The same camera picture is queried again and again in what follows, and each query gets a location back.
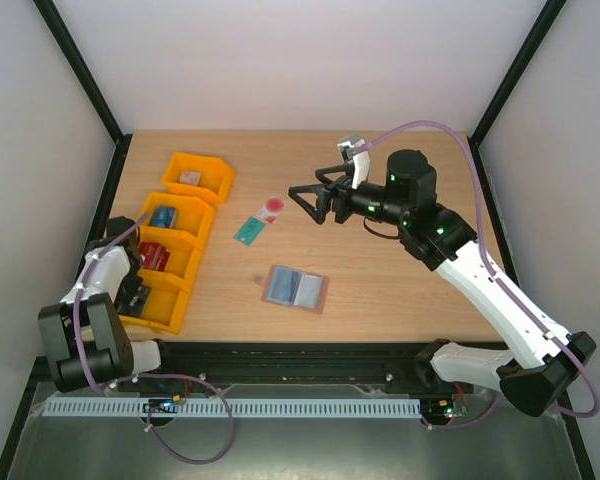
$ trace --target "wooden tabletop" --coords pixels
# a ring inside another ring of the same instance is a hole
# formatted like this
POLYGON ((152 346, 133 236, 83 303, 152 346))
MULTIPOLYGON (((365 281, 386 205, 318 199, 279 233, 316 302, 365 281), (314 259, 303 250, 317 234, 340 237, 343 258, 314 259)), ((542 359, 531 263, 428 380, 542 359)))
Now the wooden tabletop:
MULTIPOLYGON (((367 233, 362 218, 338 225, 330 214, 316 225, 287 198, 291 185, 317 183, 313 171, 341 162, 335 131, 137 131, 124 166, 112 216, 137 218, 160 184, 173 152, 223 158, 236 170, 226 204, 218 205, 206 250, 179 335, 196 341, 429 341, 498 340, 499 336, 454 287, 414 260, 398 241, 367 233), (233 238, 247 218, 277 195, 287 207, 247 247, 233 238), (286 265, 330 278, 324 312, 261 301, 255 279, 271 265, 286 265)), ((362 132, 366 140, 378 132, 362 132)), ((421 150, 438 172, 438 201, 475 228, 469 169, 446 134, 397 135, 371 151, 370 180, 384 183, 386 159, 395 150, 421 150)), ((499 255, 486 209, 490 253, 499 255)), ((128 327, 131 338, 156 333, 128 327)))

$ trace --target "card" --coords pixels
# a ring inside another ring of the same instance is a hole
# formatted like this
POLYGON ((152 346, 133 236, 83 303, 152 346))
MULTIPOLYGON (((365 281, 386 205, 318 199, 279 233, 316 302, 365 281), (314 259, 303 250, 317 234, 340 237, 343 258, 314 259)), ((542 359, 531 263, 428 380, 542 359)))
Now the card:
POLYGON ((286 205, 285 201, 281 198, 269 197, 269 200, 262 206, 257 216, 265 222, 273 223, 286 205))
POLYGON ((264 225, 265 224, 256 217, 249 217, 249 219, 244 222, 244 225, 240 227, 240 230, 238 230, 238 233, 236 233, 233 238, 249 246, 260 234, 264 228, 264 225))

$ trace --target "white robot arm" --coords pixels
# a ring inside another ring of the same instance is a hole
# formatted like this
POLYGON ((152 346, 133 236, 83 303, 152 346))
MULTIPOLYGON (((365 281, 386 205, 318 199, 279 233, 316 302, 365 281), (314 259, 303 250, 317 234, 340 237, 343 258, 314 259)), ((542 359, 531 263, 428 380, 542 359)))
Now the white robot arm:
POLYGON ((134 222, 123 217, 111 219, 107 231, 108 237, 87 246, 84 268, 69 293, 38 314, 51 378, 61 392, 91 384, 86 368, 92 381, 105 383, 161 365, 158 342, 131 342, 118 316, 118 311, 134 301, 142 281, 137 275, 142 261, 134 222), (125 228, 133 232, 119 246, 109 246, 123 236, 116 233, 125 228), (74 309, 76 300, 79 307, 74 309), (76 322, 81 327, 78 336, 76 322), (88 331, 94 341, 84 344, 82 336, 88 331))
POLYGON ((397 237, 407 252, 460 290, 509 347, 485 350, 436 340, 416 359, 416 373, 425 386, 433 388, 440 381, 471 383, 501 391, 528 415, 541 415, 578 375, 554 340, 566 345, 582 364, 593 354, 595 342, 585 332, 570 334, 549 318, 491 257, 486 257, 489 265, 484 264, 473 229, 437 203, 436 171, 421 152, 391 154, 382 186, 367 181, 366 151, 349 155, 360 145, 364 141, 357 136, 341 141, 344 165, 316 170, 321 184, 291 187, 289 196, 317 223, 333 211, 337 223, 358 214, 398 227, 397 237), (335 172, 344 175, 335 180, 326 177, 335 172), (316 195, 315 206, 299 197, 307 193, 316 195))

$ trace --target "yellow storage bin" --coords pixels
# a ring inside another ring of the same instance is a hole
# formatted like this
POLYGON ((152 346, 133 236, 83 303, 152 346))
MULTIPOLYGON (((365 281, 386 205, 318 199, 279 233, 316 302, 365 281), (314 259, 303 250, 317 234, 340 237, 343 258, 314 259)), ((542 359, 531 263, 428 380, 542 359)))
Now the yellow storage bin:
POLYGON ((182 281, 184 287, 191 291, 202 257, 202 250, 196 248, 196 242, 189 233, 141 225, 140 241, 156 242, 166 248, 169 252, 169 260, 164 273, 177 277, 182 281))
POLYGON ((185 197, 182 195, 171 195, 170 193, 151 192, 144 202, 144 207, 140 215, 149 212, 149 218, 143 222, 145 232, 158 233, 165 230, 180 230, 191 235, 194 245, 202 250, 209 231, 211 223, 216 214, 214 208, 204 200, 197 197, 185 197), (166 205, 174 207, 178 211, 176 224, 173 228, 150 227, 149 222, 157 206, 166 205))
POLYGON ((190 293, 173 275, 140 270, 143 285, 151 288, 141 318, 121 315, 125 324, 149 327, 153 330, 180 333, 190 293))
POLYGON ((215 204, 227 201, 235 175, 235 170, 220 158, 176 152, 171 157, 161 183, 171 193, 200 197, 215 204), (185 170, 200 172, 198 186, 180 183, 180 174, 185 170))

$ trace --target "black frame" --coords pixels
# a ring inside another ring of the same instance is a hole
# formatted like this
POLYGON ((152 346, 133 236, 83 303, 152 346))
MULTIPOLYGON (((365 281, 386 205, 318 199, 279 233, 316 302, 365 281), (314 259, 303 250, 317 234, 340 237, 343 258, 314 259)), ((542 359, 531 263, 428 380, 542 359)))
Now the black frame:
MULTIPOLYGON (((120 176, 122 175, 126 156, 131 144, 132 134, 122 133, 122 130, 109 109, 104 96, 96 84, 93 75, 89 71, 86 62, 80 54, 78 47, 73 41, 71 34, 53 1, 33 0, 33 2, 40 11, 49 30, 56 39, 58 46, 71 65, 78 81, 84 88, 85 93, 89 97, 96 112, 100 116, 102 123, 109 132, 111 139, 115 143, 115 151, 113 158, 111 159, 111 165, 89 230, 87 238, 88 243, 91 240, 101 238, 104 234, 105 222, 111 212, 120 176)), ((518 283, 518 277, 499 216, 497 204, 486 175, 485 165, 480 155, 480 146, 565 3, 566 0, 546 1, 542 11, 538 15, 538 18, 518 51, 518 54, 514 58, 509 70, 485 110, 484 115, 480 119, 475 131, 469 137, 469 146, 480 177, 482 192, 498 242, 503 267, 507 275, 509 275, 516 283, 518 283)), ((280 382, 282 383, 282 376, 287 376, 287 378, 292 377, 290 371, 285 369, 285 365, 288 367, 293 366, 293 368, 296 369, 294 371, 297 371, 298 365, 302 365, 303 363, 306 363, 307 365, 319 363, 323 367, 323 373, 331 382, 341 376, 342 366, 345 365, 347 376, 355 377, 356 375, 360 375, 364 377, 367 375, 368 377, 371 375, 373 378, 367 378, 367 380, 375 379, 378 382, 383 383, 383 381, 386 381, 386 378, 383 379, 382 377, 386 377, 386 373, 391 373, 391 368, 399 369, 405 368, 405 365, 410 365, 409 362, 413 361, 415 353, 420 351, 424 345, 425 344, 422 343, 218 344, 178 342, 167 344, 167 348, 172 350, 173 358, 178 359, 176 364, 180 366, 188 365, 188 370, 191 370, 191 373, 196 373, 196 371, 200 369, 204 370, 210 368, 210 362, 219 362, 219 364, 223 365, 222 368, 224 368, 224 370, 218 370, 218 372, 223 371, 227 378, 231 378, 231 381, 243 380, 257 382, 257 379, 262 377, 266 378, 267 382, 270 383, 273 377, 279 376, 280 382)), ((479 343, 475 345, 486 348, 505 347, 502 342, 479 343)), ((218 376, 218 380, 222 381, 220 378, 221 376, 218 373, 212 373, 211 376, 213 375, 218 376)), ((36 359, 33 366, 0 458, 0 479, 6 479, 8 476, 18 445, 18 440, 31 407, 35 388, 37 384, 42 381, 50 381, 50 375, 45 358, 39 357, 36 359)), ((389 390, 392 388, 394 390, 396 388, 406 388, 405 385, 400 386, 398 383, 392 387, 389 383, 390 382, 385 383, 385 386, 389 390)), ((566 392, 559 399, 559 403, 564 407, 571 407, 566 392)), ((563 418, 566 422, 567 433, 582 478, 594 479, 595 475, 593 468, 582 436, 580 435, 577 421, 572 417, 563 416, 563 418)))

